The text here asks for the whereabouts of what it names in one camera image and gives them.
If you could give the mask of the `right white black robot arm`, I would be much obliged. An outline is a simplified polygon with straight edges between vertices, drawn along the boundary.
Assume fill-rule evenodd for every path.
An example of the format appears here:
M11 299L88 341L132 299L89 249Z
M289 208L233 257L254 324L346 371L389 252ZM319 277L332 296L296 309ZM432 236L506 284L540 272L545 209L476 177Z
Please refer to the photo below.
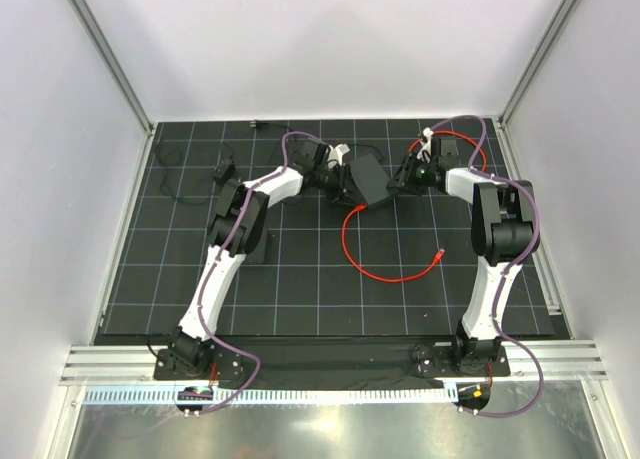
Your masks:
M530 182L458 167L457 160L453 137L422 136L410 146L388 189L422 195L436 188L471 206L477 271L469 305L444 357L456 373L473 375L500 360L502 319L512 285L539 245L539 213Z

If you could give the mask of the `black network switch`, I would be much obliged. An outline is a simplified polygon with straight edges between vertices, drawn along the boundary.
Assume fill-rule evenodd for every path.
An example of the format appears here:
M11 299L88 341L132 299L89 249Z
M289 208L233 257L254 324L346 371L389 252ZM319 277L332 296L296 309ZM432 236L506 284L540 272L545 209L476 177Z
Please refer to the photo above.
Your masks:
M390 178L373 154L349 162L350 191L353 198L370 209L388 202Z
M270 231L265 229L260 237L256 248L247 255L245 262L249 265L261 265L265 263L267 244L270 237Z

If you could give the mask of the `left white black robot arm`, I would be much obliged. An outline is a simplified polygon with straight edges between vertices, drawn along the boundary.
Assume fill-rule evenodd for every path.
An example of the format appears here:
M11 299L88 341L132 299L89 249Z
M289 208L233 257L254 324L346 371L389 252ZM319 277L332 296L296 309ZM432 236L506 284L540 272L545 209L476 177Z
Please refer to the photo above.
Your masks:
M156 353L154 377L201 379L214 365L219 315L242 263L259 246L270 207L311 187L342 191L342 170L350 147L330 146L307 135L303 150L290 158L281 141L283 164L250 181L234 177L234 165L216 176L222 186L208 230L206 262L194 296L166 348Z

